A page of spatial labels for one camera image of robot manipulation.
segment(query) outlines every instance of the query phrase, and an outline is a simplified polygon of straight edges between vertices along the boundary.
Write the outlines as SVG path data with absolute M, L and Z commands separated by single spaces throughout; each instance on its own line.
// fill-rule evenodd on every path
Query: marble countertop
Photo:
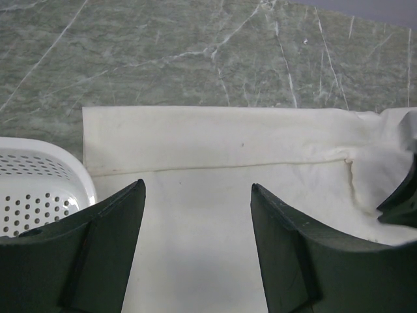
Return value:
M 84 106 L 417 105 L 417 35 L 261 0 L 3 0 L 0 136 L 82 158 Z

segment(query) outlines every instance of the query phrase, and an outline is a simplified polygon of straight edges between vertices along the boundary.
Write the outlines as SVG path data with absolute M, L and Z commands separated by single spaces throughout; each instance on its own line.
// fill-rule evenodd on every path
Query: white cloth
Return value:
M 147 186 L 123 312 L 266 312 L 252 183 L 353 236 L 417 239 L 375 210 L 410 169 L 397 133 L 408 110 L 84 108 L 99 198 L 139 178 Z

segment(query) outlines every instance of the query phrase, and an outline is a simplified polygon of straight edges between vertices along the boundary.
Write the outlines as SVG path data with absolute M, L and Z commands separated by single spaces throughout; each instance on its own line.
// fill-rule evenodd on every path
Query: perforated basket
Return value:
M 0 137 L 0 236 L 14 237 L 96 203 L 83 165 L 56 145 Z

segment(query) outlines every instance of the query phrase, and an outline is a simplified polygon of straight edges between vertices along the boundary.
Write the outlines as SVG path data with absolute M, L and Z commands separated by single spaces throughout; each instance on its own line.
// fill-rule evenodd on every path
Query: white towel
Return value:
M 410 169 L 397 133 L 408 110 L 84 108 L 99 197 L 139 178 L 147 186 L 123 312 L 267 312 L 252 183 L 353 236 L 417 239 L 375 210 Z

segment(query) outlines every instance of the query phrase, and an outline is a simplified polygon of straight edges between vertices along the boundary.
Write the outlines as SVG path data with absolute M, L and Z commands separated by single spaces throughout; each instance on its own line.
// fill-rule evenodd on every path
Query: marble surface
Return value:
M 414 31 L 285 1 L 2 0 L 0 136 L 82 158 L 83 106 L 417 105 Z

